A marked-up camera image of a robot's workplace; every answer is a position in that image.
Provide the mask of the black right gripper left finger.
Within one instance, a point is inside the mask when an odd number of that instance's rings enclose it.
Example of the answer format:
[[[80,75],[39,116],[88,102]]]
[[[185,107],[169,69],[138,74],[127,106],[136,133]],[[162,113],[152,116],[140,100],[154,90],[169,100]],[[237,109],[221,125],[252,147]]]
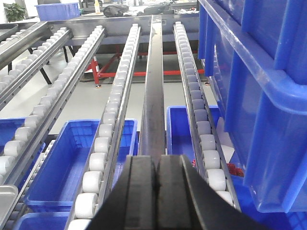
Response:
[[[88,230],[154,230],[155,170],[150,156],[128,156]]]

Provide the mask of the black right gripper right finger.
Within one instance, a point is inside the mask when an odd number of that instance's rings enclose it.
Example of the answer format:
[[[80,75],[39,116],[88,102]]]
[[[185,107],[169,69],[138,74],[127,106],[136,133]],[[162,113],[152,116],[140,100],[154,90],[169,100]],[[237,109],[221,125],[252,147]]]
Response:
[[[224,201],[185,155],[164,155],[158,166],[157,229],[264,230]]]

